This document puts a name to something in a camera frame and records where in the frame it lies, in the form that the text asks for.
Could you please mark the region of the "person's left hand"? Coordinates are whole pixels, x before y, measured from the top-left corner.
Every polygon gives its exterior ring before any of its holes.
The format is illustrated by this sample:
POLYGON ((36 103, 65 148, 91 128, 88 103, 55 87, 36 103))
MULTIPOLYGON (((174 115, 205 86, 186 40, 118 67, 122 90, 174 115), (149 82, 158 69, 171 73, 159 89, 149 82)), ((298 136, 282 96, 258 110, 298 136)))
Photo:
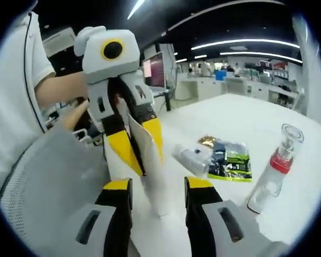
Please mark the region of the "person's left hand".
POLYGON ((59 123, 62 128, 69 131, 86 128, 89 123, 90 116, 88 114, 88 99, 77 99, 77 106, 66 110, 60 115, 59 123))

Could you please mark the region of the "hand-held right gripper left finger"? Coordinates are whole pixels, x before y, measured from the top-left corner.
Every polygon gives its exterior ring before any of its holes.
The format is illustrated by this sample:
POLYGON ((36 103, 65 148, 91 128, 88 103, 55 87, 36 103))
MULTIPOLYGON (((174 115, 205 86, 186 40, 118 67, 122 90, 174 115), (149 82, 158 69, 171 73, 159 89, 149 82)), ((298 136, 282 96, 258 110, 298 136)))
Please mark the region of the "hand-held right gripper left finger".
POLYGON ((61 256, 128 256, 132 229, 131 178, 114 180, 64 223, 61 256))

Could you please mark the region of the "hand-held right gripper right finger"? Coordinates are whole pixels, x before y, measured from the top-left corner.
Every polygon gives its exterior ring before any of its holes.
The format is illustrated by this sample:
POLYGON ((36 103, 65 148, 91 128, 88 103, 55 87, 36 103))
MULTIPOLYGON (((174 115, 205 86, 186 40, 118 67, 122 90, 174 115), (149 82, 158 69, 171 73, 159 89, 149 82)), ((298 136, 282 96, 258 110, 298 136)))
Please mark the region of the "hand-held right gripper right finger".
POLYGON ((207 180, 185 181, 186 227, 192 256, 285 256, 289 246, 264 236, 256 219, 223 200, 207 180))

